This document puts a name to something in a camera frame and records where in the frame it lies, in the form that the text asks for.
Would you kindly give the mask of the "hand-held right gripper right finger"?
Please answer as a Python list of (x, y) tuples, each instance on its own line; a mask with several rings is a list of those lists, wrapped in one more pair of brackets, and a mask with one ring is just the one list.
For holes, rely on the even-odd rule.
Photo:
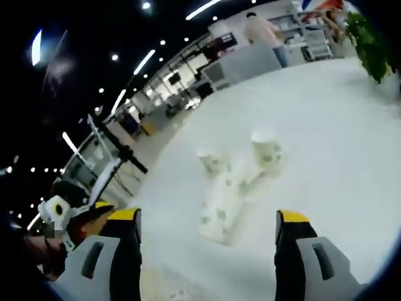
[(301, 213), (276, 212), (275, 245), (276, 300), (353, 300), (365, 287), (345, 254)]

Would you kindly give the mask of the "person's left hand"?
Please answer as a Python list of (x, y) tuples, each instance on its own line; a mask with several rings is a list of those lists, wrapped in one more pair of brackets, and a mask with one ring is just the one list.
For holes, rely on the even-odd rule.
[(34, 264), (42, 266), (43, 275), (49, 281), (56, 281), (65, 271), (67, 250), (62, 239), (46, 236), (24, 236), (23, 239)]

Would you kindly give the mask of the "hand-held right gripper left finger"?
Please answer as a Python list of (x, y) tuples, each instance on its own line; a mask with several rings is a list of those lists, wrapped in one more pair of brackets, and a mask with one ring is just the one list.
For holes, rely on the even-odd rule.
[(81, 230), (64, 270), (49, 283), (59, 300), (140, 300), (141, 209), (107, 212)]

